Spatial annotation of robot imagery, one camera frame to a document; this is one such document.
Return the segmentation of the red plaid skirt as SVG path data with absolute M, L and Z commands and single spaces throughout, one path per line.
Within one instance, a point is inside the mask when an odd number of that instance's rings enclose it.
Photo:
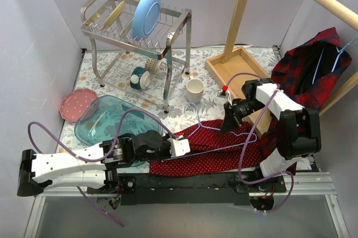
M 317 79 L 312 84 L 315 68 L 324 45 L 326 48 Z M 352 61 L 351 56 L 345 51 L 331 73 L 337 56 L 336 46 L 339 49 L 343 48 L 336 28 L 325 29 L 306 43 L 287 51 L 274 67 L 271 78 L 294 102 L 305 108 L 315 109 L 319 113 L 339 77 Z M 277 123 L 278 120 L 272 115 L 268 131 L 260 139 L 259 148 L 264 160 L 273 152 L 276 145 Z

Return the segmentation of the light blue wire hanger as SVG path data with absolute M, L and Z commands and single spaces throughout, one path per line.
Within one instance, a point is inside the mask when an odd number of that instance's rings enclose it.
M 198 105 L 197 105 L 197 104 L 192 103 L 192 102 L 187 103 L 187 104 L 184 106 L 184 108 L 183 108 L 183 112 L 184 112 L 184 113 L 185 113 L 185 111 L 186 111 L 186 107 L 187 107 L 188 105 L 190 105 L 190 104 L 195 107 L 196 117 L 197 117 L 197 128 L 196 128 L 195 130 L 193 130 L 192 133 L 189 134 L 189 137 L 190 137 L 191 135 L 193 135 L 193 134 L 194 134 L 197 130 L 199 130 L 200 128 L 206 128 L 206 129 L 209 129 L 209 130 L 220 131 L 219 128 L 204 126 L 204 125 L 201 123 L 200 117 L 199 117 L 199 112 L 198 112 Z M 197 155 L 201 155 L 201 154 L 212 153 L 212 152 L 221 151 L 221 150 L 224 150 L 224 149 L 230 149 L 230 148 L 233 148 L 233 147 L 242 146 L 242 145 L 245 145 L 245 144 L 250 144 L 250 143 L 256 142 L 256 141 L 258 140 L 258 137 L 257 137 L 256 134 L 253 134 L 253 136 L 255 137 L 255 139 L 254 139 L 254 140 L 249 140 L 247 143 L 235 144 L 235 145 L 231 145 L 231 146 L 221 147 L 221 148 L 218 148 L 218 149 L 209 150 L 209 151 L 204 151 L 204 152 L 200 152 L 200 153 L 194 153 L 194 154 L 190 154 L 190 152 L 189 152 L 189 153 L 187 153 L 186 155 L 180 156 L 180 157 L 177 157 L 177 158 L 172 158 L 172 157 L 170 157 L 169 159 L 166 159 L 166 161 L 168 161 L 168 160 L 174 160 L 174 159 L 180 159 L 180 158 L 187 158 L 187 157 L 197 156 Z
M 336 65 L 337 63 L 339 62 L 339 59 L 340 59 L 340 56 L 345 52 L 345 50 L 353 43 L 357 40 L 357 36 L 355 38 L 353 38 L 350 42 L 348 42 L 343 48 L 339 49 L 338 46 L 336 46 L 336 50 L 337 50 L 337 56 L 336 56 L 336 59 L 332 65 L 332 69 L 331 69 L 331 73 L 335 70 L 336 68 Z M 322 61 L 322 58 L 323 58 L 323 55 L 324 55 L 324 50 L 326 48 L 326 45 L 323 46 L 323 49 L 321 51 L 321 54 L 320 54 L 320 57 L 319 57 L 319 60 L 318 60 L 318 63 L 317 63 L 317 66 L 315 68 L 315 72 L 314 72 L 314 75 L 313 75 L 313 79 L 312 79 L 312 84 L 314 84 L 314 82 L 316 81 L 317 79 L 317 73 L 318 73 L 318 70 L 319 70 L 319 67 L 320 67 L 320 64 L 321 64 L 321 61 Z

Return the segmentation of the red polka dot cloth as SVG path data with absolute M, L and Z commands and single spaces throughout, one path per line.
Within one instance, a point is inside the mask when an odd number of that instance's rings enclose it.
M 220 119 L 203 121 L 202 126 L 195 124 L 176 133 L 188 139 L 190 156 L 152 162 L 149 164 L 149 173 L 167 177 L 188 177 L 237 169 L 251 125 L 243 122 L 233 132 L 221 135 L 219 128 L 222 122 Z

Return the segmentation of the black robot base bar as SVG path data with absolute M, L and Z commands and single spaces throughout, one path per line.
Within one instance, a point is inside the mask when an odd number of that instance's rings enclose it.
M 191 177 L 163 177 L 145 173 L 118 174 L 99 189 L 87 188 L 88 194 L 121 195 L 122 205 L 229 203 L 249 206 L 249 194 L 284 193 L 283 177 L 262 184 L 246 185 L 237 172 L 221 172 Z

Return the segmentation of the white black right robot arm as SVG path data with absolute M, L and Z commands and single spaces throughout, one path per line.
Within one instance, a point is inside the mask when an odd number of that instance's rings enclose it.
M 224 104 L 220 134 L 234 131 L 243 123 L 243 118 L 256 111 L 264 114 L 269 110 L 278 120 L 273 152 L 255 168 L 249 180 L 240 177 L 242 183 L 265 192 L 273 186 L 274 177 L 283 175 L 300 159 L 321 150 L 319 113 L 294 102 L 270 78 L 248 80 L 242 92 L 243 99 L 228 98 Z

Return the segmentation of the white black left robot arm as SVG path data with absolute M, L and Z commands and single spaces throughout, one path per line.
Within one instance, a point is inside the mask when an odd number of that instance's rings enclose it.
M 17 195 L 36 196 L 56 187 L 90 187 L 113 193 L 121 186 L 119 168 L 140 161 L 169 159 L 173 156 L 173 144 L 170 135 L 149 130 L 80 149 L 76 156 L 40 154 L 27 149 L 21 155 Z

